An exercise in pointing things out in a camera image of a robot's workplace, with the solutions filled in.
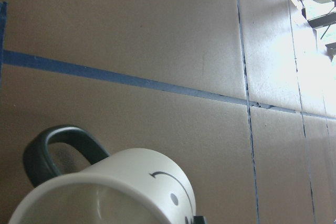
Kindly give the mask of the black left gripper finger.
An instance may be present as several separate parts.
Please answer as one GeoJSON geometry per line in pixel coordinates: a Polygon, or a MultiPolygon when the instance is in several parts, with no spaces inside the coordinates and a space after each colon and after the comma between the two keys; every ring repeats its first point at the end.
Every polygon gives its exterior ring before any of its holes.
{"type": "Polygon", "coordinates": [[[194,216],[193,224],[207,224],[207,219],[205,216],[194,216]]]}

